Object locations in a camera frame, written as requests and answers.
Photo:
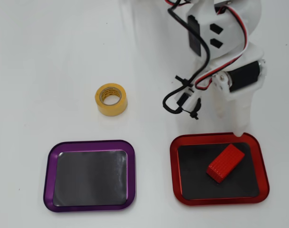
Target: tape roll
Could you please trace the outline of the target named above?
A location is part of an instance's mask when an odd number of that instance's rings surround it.
[[[104,100],[109,96],[118,96],[119,101],[115,104],[108,105]],[[116,116],[124,112],[127,106],[125,90],[121,85],[109,83],[101,86],[95,95],[99,111],[106,116]]]

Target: white surface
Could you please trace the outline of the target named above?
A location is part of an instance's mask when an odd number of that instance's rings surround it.
[[[251,41],[269,67],[247,132],[270,181],[260,204],[190,208],[172,190],[170,143],[224,132],[205,108],[171,115],[163,97],[189,77],[187,33],[162,0],[0,0],[0,228],[289,228],[289,0],[263,0]],[[122,115],[102,116],[96,89],[127,92]],[[123,139],[137,158],[137,196],[120,212],[56,214],[43,204],[47,155],[62,141]]]

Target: red tray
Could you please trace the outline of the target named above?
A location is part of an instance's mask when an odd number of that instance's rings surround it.
[[[241,163],[218,184],[206,173],[208,165],[227,147],[245,153]],[[170,147],[173,189],[176,198],[189,206],[259,203],[270,187],[258,141],[245,133],[184,135]]]

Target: black cable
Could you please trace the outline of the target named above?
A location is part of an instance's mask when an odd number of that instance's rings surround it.
[[[165,2],[168,3],[168,4],[170,4],[170,5],[172,5],[172,6],[175,4],[175,2],[172,2],[172,1],[170,1],[170,0],[165,0]],[[189,2],[188,0],[185,0],[184,3],[180,3],[178,6],[184,6],[184,5],[189,4],[189,3],[190,3],[190,2]]]
[[[210,62],[210,58],[211,58],[211,53],[210,53],[210,49],[208,47],[208,45],[206,44],[206,42],[201,38],[201,36],[194,30],[192,29],[192,27],[190,27],[184,20],[182,20],[175,12],[174,10],[177,8],[177,6],[179,6],[181,0],[177,0],[175,2],[175,4],[168,9],[168,13],[180,24],[182,25],[184,28],[186,28],[190,33],[192,33],[192,35],[194,35],[200,42],[200,44],[203,46],[203,48],[206,51],[206,60],[205,63],[202,65],[202,67],[200,69],[198,69],[193,75],[192,77],[187,81],[187,83],[185,83],[182,87],[176,89],[175,91],[169,93],[164,99],[163,99],[163,107],[170,113],[172,114],[179,114],[181,112],[183,112],[182,107],[177,108],[176,110],[171,109],[170,107],[168,107],[168,105],[166,104],[167,100],[179,93],[180,91],[184,90],[186,87],[188,87],[189,85],[192,84],[193,80],[207,67],[207,65]]]

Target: red and white wire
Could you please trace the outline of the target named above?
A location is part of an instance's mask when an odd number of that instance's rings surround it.
[[[209,80],[209,83],[207,86],[198,86],[199,83],[203,82],[205,79],[213,76],[214,74],[216,74],[217,72],[223,70],[224,68],[228,67],[229,65],[231,65],[232,63],[234,63],[236,60],[238,60],[242,55],[243,53],[246,51],[246,49],[248,48],[249,46],[249,39],[248,39],[248,36],[249,36],[249,32],[248,32],[248,29],[247,27],[245,26],[245,23],[242,19],[242,17],[232,8],[232,7],[229,7],[229,6],[225,6],[235,17],[236,19],[239,21],[239,23],[241,24],[242,26],[242,30],[244,32],[244,48],[242,50],[241,53],[239,53],[237,56],[235,56],[234,58],[232,58],[229,62],[227,62],[226,64],[216,68],[216,69],[213,69],[213,70],[210,70],[209,72],[205,73],[204,75],[198,77],[196,80],[195,80],[195,87],[199,90],[207,90],[208,87],[210,86],[210,84],[212,83],[212,78],[210,78]]]

